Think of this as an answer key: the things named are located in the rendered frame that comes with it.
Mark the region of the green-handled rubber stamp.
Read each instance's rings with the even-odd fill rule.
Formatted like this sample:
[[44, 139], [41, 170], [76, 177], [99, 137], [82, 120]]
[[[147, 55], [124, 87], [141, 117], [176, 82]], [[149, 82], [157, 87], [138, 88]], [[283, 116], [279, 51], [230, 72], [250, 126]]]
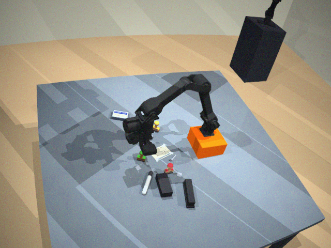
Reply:
[[145, 158], [143, 155], [142, 155], [142, 151], [139, 152], [139, 155], [137, 155], [137, 160], [139, 161], [142, 161], [142, 162], [145, 162]]

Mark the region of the white inspection card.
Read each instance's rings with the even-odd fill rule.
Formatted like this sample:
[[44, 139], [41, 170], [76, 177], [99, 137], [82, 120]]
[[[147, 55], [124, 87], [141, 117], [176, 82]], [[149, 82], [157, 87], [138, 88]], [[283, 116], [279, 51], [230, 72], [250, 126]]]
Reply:
[[157, 153], [155, 155], [152, 155], [152, 157], [156, 160], [159, 161], [171, 154], [173, 154], [173, 152], [171, 152], [166, 146], [165, 144], [163, 144], [162, 146], [156, 148], [157, 149]]

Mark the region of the wooden hand stamp with red knob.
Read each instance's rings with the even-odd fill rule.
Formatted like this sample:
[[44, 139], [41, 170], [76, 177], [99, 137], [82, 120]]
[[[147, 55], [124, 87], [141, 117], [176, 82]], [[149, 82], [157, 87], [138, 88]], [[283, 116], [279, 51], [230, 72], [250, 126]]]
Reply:
[[164, 173], [167, 173], [167, 174], [171, 174], [173, 173], [174, 169], [173, 169], [173, 163], [168, 163], [167, 164], [167, 167], [166, 169], [164, 169]]

